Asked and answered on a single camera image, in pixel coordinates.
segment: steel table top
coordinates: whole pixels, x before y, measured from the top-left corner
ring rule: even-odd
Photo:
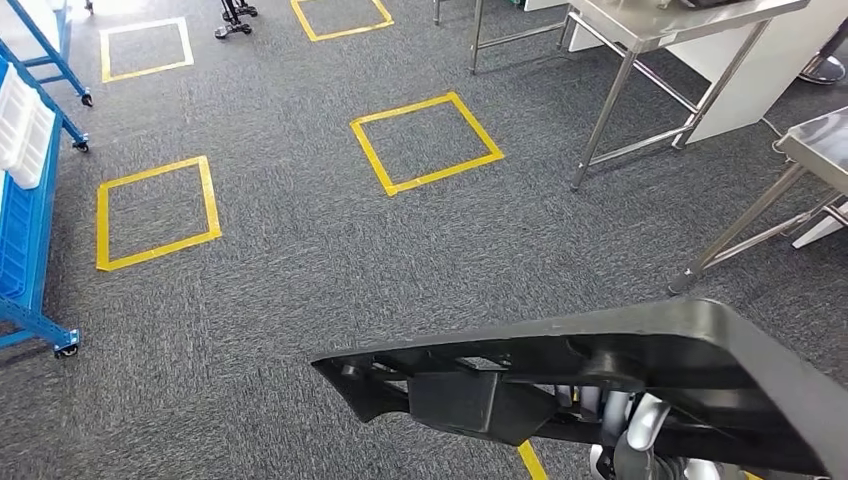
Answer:
[[[701,10],[677,0],[570,0],[586,21],[628,50],[643,53],[800,10],[809,0],[745,0]]]
[[[778,145],[789,158],[848,195],[848,107],[795,125]]]

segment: blue rack leg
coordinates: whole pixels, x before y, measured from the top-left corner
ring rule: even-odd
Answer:
[[[50,41],[47,40],[47,37],[41,33],[41,30],[35,25],[35,22],[29,17],[29,14],[26,13],[26,10],[21,6],[18,0],[6,0],[9,2],[9,5],[12,7],[12,10],[20,17],[21,21],[24,22],[24,25],[32,32],[32,35],[38,41],[38,44],[41,45],[41,48],[47,52],[47,56],[56,64],[56,68],[62,72],[62,76],[65,77],[68,82],[70,82],[71,86],[76,90],[77,95],[84,96],[91,94],[88,89],[82,85],[82,82],[79,81],[74,72],[71,70],[71,67],[68,66],[68,63],[62,58],[62,55],[53,48],[53,45],[50,44]]]
[[[44,102],[45,105],[47,105],[47,108],[56,112],[56,115],[62,116],[62,127],[74,140],[74,148],[83,152],[87,152],[88,134],[83,133],[79,128],[77,128],[76,125],[74,125],[74,122],[72,122],[71,119],[69,119],[68,116],[65,115],[65,112],[61,108],[59,108],[59,105],[56,105],[56,102],[53,101],[53,98],[47,94],[47,92],[44,90],[44,87],[42,87],[41,84],[38,83],[38,80],[36,80],[31,73],[29,73],[29,70],[26,69],[24,63],[21,62],[18,57],[16,57],[15,54],[12,53],[11,50],[9,50],[9,47],[6,45],[5,42],[3,42],[2,39],[0,39],[0,55],[12,62],[12,64],[17,68],[18,75],[20,75],[21,79],[25,81],[27,85],[34,88],[38,92],[38,95],[41,97],[41,101]]]
[[[71,356],[77,353],[79,347],[79,332],[77,330],[62,328],[44,315],[4,297],[0,297],[0,318],[11,320],[21,330],[30,332],[52,344],[53,352],[57,357]],[[12,334],[13,337],[21,338],[24,335],[20,332]]]

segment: steel table leg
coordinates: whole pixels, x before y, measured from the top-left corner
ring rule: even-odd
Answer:
[[[635,53],[628,51],[624,54],[624,60],[621,62],[621,67],[619,67],[618,74],[616,74],[615,80],[612,83],[612,88],[610,88],[610,92],[607,94],[607,99],[601,109],[601,114],[598,117],[598,121],[595,123],[595,129],[592,130],[592,136],[589,137],[589,143],[586,144],[586,149],[583,150],[583,155],[580,158],[580,162],[577,164],[577,172],[571,180],[572,190],[580,188],[580,183],[583,182],[583,177],[586,176],[586,171],[589,169],[589,162],[595,155],[595,150],[598,148],[598,143],[601,141],[601,135],[604,133],[604,128],[607,125],[607,121],[609,121],[613,107],[615,107],[615,102],[618,100],[618,96],[624,88],[624,82],[627,81],[627,76],[630,74],[630,70],[633,69],[633,64],[635,62]]]
[[[701,98],[697,105],[697,111],[690,115],[686,120],[684,126],[689,127],[688,130],[681,133],[674,139],[672,142],[672,146],[677,149],[682,149],[686,142],[689,141],[689,137],[692,136],[692,132],[695,131],[698,124],[703,120],[704,115],[707,114],[710,107],[713,106],[715,101],[718,99],[718,96],[721,94],[724,87],[730,82],[730,79],[733,78],[733,75],[739,70],[739,66],[742,65],[742,62],[745,60],[745,57],[748,56],[748,53],[751,52],[751,49],[756,45],[757,40],[760,39],[760,36],[765,31],[766,27],[768,27],[771,20],[763,20],[762,22],[754,25],[754,29],[751,30],[751,33],[748,34],[748,37],[742,42],[742,46],[739,47],[739,50],[736,52],[736,55],[733,57],[733,60],[730,61],[730,64],[727,68],[724,69],[724,72],[721,74],[718,80],[713,82],[710,85],[710,88],[707,90],[707,93]]]
[[[565,34],[568,31],[568,25],[572,23],[570,15],[571,15],[571,12],[573,12],[573,11],[574,11],[574,6],[569,3],[568,7],[566,7],[566,10],[565,10],[565,21],[563,21],[563,23],[562,23],[562,30],[560,30],[560,32],[559,32],[559,40],[557,40],[557,50],[562,49],[562,42],[563,42],[563,40],[565,40]]]
[[[477,50],[480,47],[480,28],[483,26],[483,0],[474,5],[474,36],[471,38],[471,74],[477,73]]]
[[[777,182],[774,183],[766,192],[758,198],[753,205],[751,205],[745,213],[739,217],[733,225],[730,226],[718,239],[713,242],[712,245],[707,247],[706,250],[698,257],[697,260],[690,263],[686,270],[683,271],[680,275],[678,275],[672,282],[668,285],[668,289],[671,293],[677,294],[683,291],[686,287],[692,283],[692,280],[695,279],[705,268],[708,266],[714,265],[715,262],[713,260],[721,253],[723,253],[724,248],[734,239],[737,235],[739,235],[748,225],[751,224],[754,220],[757,219],[763,212],[765,212],[770,206],[774,204],[786,191],[804,175],[804,167],[802,167],[798,163],[792,164],[792,166],[787,170]],[[742,251],[747,247],[752,246],[753,243],[747,245],[738,251]]]

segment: blue cart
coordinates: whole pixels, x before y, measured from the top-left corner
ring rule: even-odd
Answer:
[[[0,202],[0,321],[12,322],[14,333],[0,337],[0,348],[38,337],[53,347],[57,357],[77,353],[79,332],[57,325],[41,313],[50,224],[56,188],[61,130],[73,139],[73,147],[88,152],[88,136],[82,133],[44,91],[38,80],[0,40],[0,78],[15,68],[41,101],[56,113],[50,146],[38,187],[20,188],[5,172]]]

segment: yellow floor tape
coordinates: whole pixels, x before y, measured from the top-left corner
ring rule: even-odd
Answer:
[[[518,447],[518,453],[521,455],[521,460],[524,460],[524,466],[530,472],[530,478],[533,480],[548,480],[548,474],[542,468],[539,462],[539,457],[536,456],[536,451],[530,445],[530,440],[525,441]]]

